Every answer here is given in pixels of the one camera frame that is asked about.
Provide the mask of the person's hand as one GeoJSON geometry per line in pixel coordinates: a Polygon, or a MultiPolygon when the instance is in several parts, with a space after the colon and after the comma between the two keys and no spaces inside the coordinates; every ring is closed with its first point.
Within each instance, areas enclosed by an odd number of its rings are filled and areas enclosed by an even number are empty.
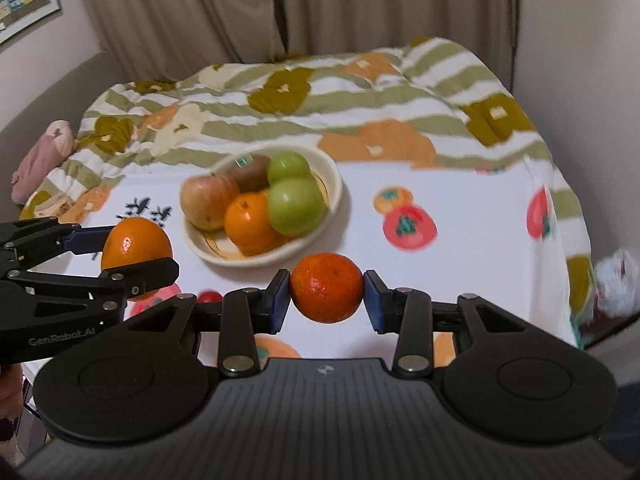
{"type": "Polygon", "coordinates": [[[0,418],[13,422],[23,411],[23,371],[21,364],[2,368],[0,376],[0,418]]]}

